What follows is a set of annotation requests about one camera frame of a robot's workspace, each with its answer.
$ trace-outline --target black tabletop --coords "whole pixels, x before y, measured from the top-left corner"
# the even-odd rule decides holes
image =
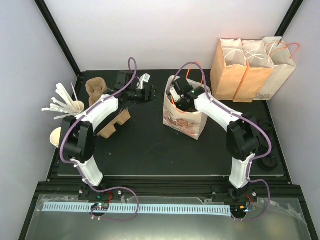
[[[165,90],[168,78],[177,70],[139,70],[151,75],[150,84],[160,91]],[[78,98],[89,107],[86,82],[102,77],[108,86],[115,82],[118,71],[86,71]],[[210,70],[205,70],[210,85]],[[199,70],[192,70],[189,79],[201,80]],[[271,120],[268,106],[264,101],[234,103],[224,101],[236,111],[255,114],[257,120]],[[124,125],[115,125],[116,132],[108,139],[101,136],[95,140],[94,157],[100,171],[105,176],[229,176],[232,157],[226,149],[226,132],[208,118],[199,140],[194,140],[168,126],[163,125],[164,94],[147,104],[127,103],[120,109],[130,108],[131,119]],[[268,133],[275,139],[276,133]],[[261,167],[258,160],[253,163],[252,176],[283,176],[282,154],[279,145],[272,150],[277,161],[273,170]],[[59,176],[78,176],[78,171],[70,164],[60,164]]]

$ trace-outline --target white wall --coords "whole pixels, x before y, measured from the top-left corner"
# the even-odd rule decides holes
[[[46,0],[82,71],[211,68],[218,38],[273,36],[292,0]]]
[[[301,185],[320,236],[319,9],[319,0],[304,1],[284,35],[287,43],[301,44],[294,56],[298,67],[273,97],[270,109],[292,181]]]
[[[34,1],[1,1],[0,23],[0,239],[17,240],[61,124],[41,108],[76,76]]]

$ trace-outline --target orange paper bag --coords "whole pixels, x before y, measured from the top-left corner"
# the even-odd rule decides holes
[[[246,69],[241,39],[220,39],[210,72],[213,96],[218,100],[232,100]]]
[[[274,71],[275,65],[261,40],[244,40],[242,45],[247,59],[247,69],[233,101],[251,103]]]

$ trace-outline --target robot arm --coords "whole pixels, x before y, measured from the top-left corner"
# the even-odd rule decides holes
[[[250,159],[255,156],[261,142],[260,133],[232,114],[243,116],[255,123],[256,118],[250,113],[234,111],[212,95],[209,95],[209,99],[203,87],[193,89],[185,78],[178,78],[172,84],[169,92],[178,108],[183,111],[194,108],[213,119],[226,131],[226,148],[232,156],[229,181],[236,189],[246,186],[251,169]]]
[[[108,89],[106,94],[102,95],[95,104],[76,116],[65,117],[62,121],[59,147],[70,127],[75,121],[81,118],[81,121],[71,132],[64,145],[63,157],[74,162],[74,166],[81,169],[84,177],[83,181],[85,183],[88,181],[92,186],[99,186],[103,179],[103,174],[100,172],[94,157],[97,128],[106,118],[117,111],[120,105],[127,101],[147,103],[154,100],[156,97],[155,93],[157,90],[155,87],[148,84],[144,85],[144,82],[147,83],[150,78],[148,74],[145,74],[142,77],[137,78],[137,80],[122,93],[113,96],[108,100],[104,100],[117,90],[123,88],[131,77],[132,73],[120,71],[114,87]]]

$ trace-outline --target black pole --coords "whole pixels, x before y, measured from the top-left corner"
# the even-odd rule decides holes
[[[301,4],[304,2],[304,0],[293,0],[291,6],[289,7],[289,10],[286,12],[286,15],[284,16],[284,19],[282,20],[278,30],[276,31],[275,35],[276,37],[283,37],[287,28],[289,27],[291,21],[294,19],[297,11],[299,10]]]
[[[76,60],[72,56],[71,51],[68,48],[68,45],[67,45],[66,41],[64,40],[64,38],[63,38],[55,20],[54,20],[54,18],[52,17],[45,1],[44,0],[34,0],[34,1],[35,1],[36,5],[38,6],[38,8],[40,9],[40,12],[42,13],[46,23],[49,25],[55,39],[59,43],[65,57],[69,61],[75,75],[77,77],[79,77],[81,75],[81,71],[76,63]]]

